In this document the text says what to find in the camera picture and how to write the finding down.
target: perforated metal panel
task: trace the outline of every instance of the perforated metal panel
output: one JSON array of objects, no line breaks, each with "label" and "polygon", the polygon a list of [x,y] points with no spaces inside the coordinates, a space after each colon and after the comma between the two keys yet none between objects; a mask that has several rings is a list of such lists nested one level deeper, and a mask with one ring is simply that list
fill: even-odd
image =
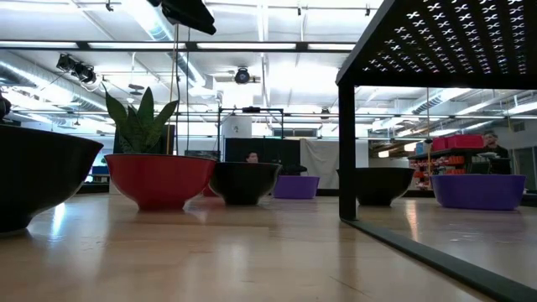
[{"label": "perforated metal panel", "polygon": [[537,0],[386,0],[338,81],[535,88]]}]

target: plant leaf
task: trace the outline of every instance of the plant leaf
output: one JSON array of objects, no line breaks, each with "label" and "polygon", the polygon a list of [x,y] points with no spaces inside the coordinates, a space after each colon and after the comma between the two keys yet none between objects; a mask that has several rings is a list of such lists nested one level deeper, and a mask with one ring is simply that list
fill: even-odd
[{"label": "plant leaf", "polygon": [[119,138],[119,145],[121,146],[121,149],[125,154],[134,154],[133,146],[123,137],[123,135],[118,135]]},{"label": "plant leaf", "polygon": [[151,127],[154,119],[154,99],[153,92],[151,88],[145,91],[142,96],[142,102],[140,103],[140,108],[138,109],[138,120],[142,125],[142,128],[147,131]]},{"label": "plant leaf", "polygon": [[108,94],[107,91],[107,110],[108,114],[110,114],[110,117],[114,122],[116,122],[116,125],[118,125],[120,128],[125,126],[127,123],[127,112],[125,111],[125,107],[121,102],[116,100],[113,96]]},{"label": "plant leaf", "polygon": [[129,106],[127,107],[127,110],[127,122],[130,128],[130,135],[126,139],[133,147],[134,152],[143,153],[143,151],[145,151],[145,148],[143,147],[146,136],[145,131],[143,130],[142,125],[140,125],[140,121],[138,120],[138,116],[134,109]]},{"label": "plant leaf", "polygon": [[119,133],[128,141],[131,142],[132,131],[128,125],[128,115],[125,111],[125,107],[121,102],[119,102],[115,97],[111,96],[107,88],[105,87],[106,92],[106,102],[108,114],[110,118],[116,123],[116,128]]},{"label": "plant leaf", "polygon": [[154,119],[151,128],[147,131],[147,137],[145,139],[145,148],[151,149],[156,143],[159,142],[162,128],[166,124],[166,121],[174,114],[175,108],[179,104],[179,101],[169,102],[162,108],[162,111]]}]

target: fluorescent light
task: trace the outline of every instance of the fluorescent light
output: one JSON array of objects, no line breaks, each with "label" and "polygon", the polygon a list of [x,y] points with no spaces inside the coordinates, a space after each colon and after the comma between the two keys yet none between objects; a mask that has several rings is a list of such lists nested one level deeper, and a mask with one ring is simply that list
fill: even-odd
[{"label": "fluorescent light", "polygon": [[[88,43],[93,49],[166,49],[172,50],[174,48],[173,42],[147,42],[147,43],[129,43],[129,42],[94,42]],[[179,49],[184,49],[186,46],[184,43],[178,43]]]},{"label": "fluorescent light", "polygon": [[199,49],[295,49],[295,43],[198,43]]},{"label": "fluorescent light", "polygon": [[537,109],[537,102],[531,102],[524,105],[518,105],[515,108],[503,111],[505,115],[518,114],[522,112],[528,112]]},{"label": "fluorescent light", "polygon": [[431,137],[439,137],[439,136],[442,136],[442,135],[455,133],[457,131],[458,131],[458,129],[441,129],[441,130],[433,131],[433,132],[429,133],[429,135]]},{"label": "fluorescent light", "polygon": [[457,118],[467,118],[467,119],[503,119],[500,116],[460,116]]},{"label": "fluorescent light", "polygon": [[312,50],[353,50],[354,44],[308,44]]},{"label": "fluorescent light", "polygon": [[483,127],[483,126],[485,126],[485,125],[487,125],[489,123],[491,123],[491,122],[480,122],[480,123],[472,125],[470,127],[466,127],[466,128],[464,128],[464,130],[472,130],[472,129],[481,128],[481,127]]},{"label": "fluorescent light", "polygon": [[537,119],[537,116],[513,116],[510,117],[511,119],[520,119],[520,120],[529,120],[529,119]]},{"label": "fluorescent light", "polygon": [[5,48],[46,48],[46,49],[77,49],[75,42],[44,42],[44,41],[0,41],[0,47]]},{"label": "fluorescent light", "polygon": [[417,143],[409,143],[409,144],[405,144],[405,146],[404,146],[404,151],[412,152],[412,151],[416,150],[416,144],[417,144]]}]

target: black bowl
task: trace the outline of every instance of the black bowl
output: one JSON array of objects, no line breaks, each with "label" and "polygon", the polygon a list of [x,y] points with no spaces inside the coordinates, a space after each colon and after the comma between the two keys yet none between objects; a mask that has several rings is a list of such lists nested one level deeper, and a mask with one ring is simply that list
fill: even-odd
[{"label": "black bowl", "polygon": [[25,228],[42,211],[73,196],[102,144],[0,125],[0,232]]},{"label": "black bowl", "polygon": [[409,189],[413,177],[411,168],[356,168],[356,198],[360,206],[390,206]]},{"label": "black bowl", "polygon": [[226,204],[257,205],[276,185],[279,164],[217,163],[209,186]]}]

